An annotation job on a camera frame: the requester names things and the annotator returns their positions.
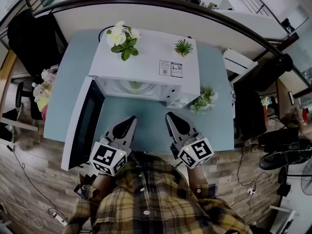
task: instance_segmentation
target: label sticker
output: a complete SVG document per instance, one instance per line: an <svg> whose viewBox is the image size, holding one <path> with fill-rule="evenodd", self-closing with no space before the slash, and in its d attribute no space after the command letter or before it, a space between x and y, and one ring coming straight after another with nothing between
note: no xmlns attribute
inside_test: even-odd
<svg viewBox="0 0 312 234"><path fill-rule="evenodd" d="M183 78L182 64L161 60L159 62L159 74L161 76L172 76Z"/></svg>
<svg viewBox="0 0 312 234"><path fill-rule="evenodd" d="M159 74L161 76L171 76L171 62L161 60L159 63Z"/></svg>
<svg viewBox="0 0 312 234"><path fill-rule="evenodd" d="M171 76L182 78L182 64L171 62Z"/></svg>

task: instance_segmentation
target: plaid shirt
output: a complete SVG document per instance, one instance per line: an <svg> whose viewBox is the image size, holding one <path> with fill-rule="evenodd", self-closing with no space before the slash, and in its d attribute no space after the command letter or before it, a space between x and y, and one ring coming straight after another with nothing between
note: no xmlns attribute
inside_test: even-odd
<svg viewBox="0 0 312 234"><path fill-rule="evenodd" d="M98 234L252 233L216 198L215 185L198 185L193 192L177 169L155 156L129 155L105 198L90 185L82 191L64 234L78 234L88 219Z"/></svg>

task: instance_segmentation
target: potted plant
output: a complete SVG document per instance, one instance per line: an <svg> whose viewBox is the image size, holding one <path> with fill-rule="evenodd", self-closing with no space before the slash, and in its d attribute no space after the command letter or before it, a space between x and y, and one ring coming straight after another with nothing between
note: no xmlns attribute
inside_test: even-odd
<svg viewBox="0 0 312 234"><path fill-rule="evenodd" d="M188 41L179 40L178 43L175 44L175 51L181 55L182 57L186 57L193 50L193 45Z"/></svg>
<svg viewBox="0 0 312 234"><path fill-rule="evenodd" d="M140 38L140 33L137 29L123 26L124 23L124 21L119 21L112 29L106 31L106 42L112 52L121 52L121 59L126 61L130 55L138 55L138 50L134 46Z"/></svg>
<svg viewBox="0 0 312 234"><path fill-rule="evenodd" d="M218 99L217 91L212 88L201 88L200 97L198 97L194 104L190 106L192 113L205 113L215 106L215 101Z"/></svg>

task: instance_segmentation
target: wooden floor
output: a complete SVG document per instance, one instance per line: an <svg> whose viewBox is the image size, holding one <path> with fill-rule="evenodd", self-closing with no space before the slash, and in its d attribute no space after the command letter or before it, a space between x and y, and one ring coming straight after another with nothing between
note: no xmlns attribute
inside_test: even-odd
<svg viewBox="0 0 312 234"><path fill-rule="evenodd" d="M5 104L6 109L14 108L16 85L11 84ZM31 123L29 115L30 102L23 99L24 110L21 120ZM274 122L271 130L276 128ZM78 183L77 174L84 174L86 170L74 168L69 172L61 170L61 158L63 143L43 138L44 123L39 122L39 131L32 132L21 130L16 136L15 150L21 162L25 163L25 171L33 183L42 191L53 203L66 215L70 214L77 199L73 189ZM251 152L248 148L243 150L244 156L239 172L239 179L243 184L251 183L255 180L261 170L258 167L259 158L264 154ZM161 156L171 164L177 164L171 155ZM237 170L241 159L241 149L235 151L217 152L203 165L206 178L209 183L217 183L219 195L231 205L247 196L246 191L250 186L241 186L237 182ZM187 177L186 168L179 167ZM256 193L251 198L235 204L233 208L245 218L248 224L257 221L259 226L266 227L271 219L272 210L270 205L277 205L279 196L276 194L278 188L278 170L268 172L268 176L263 174L257 179ZM32 209L43 221L43 228L38 229L33 223L37 217L30 211L23 210L11 203L24 208ZM5 145L0 144L0 202L2 202L8 215L1 213L7 220L12 220L10 226L16 234L59 234L63 227L49 217L47 210L52 207L25 178L21 167Z"/></svg>

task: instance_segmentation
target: microwave door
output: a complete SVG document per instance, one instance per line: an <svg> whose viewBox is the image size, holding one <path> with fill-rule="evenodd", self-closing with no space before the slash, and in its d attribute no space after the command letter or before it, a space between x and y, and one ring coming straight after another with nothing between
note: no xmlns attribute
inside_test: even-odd
<svg viewBox="0 0 312 234"><path fill-rule="evenodd" d="M89 161L104 99L104 94L92 77L86 77L67 130L62 169L68 171Z"/></svg>

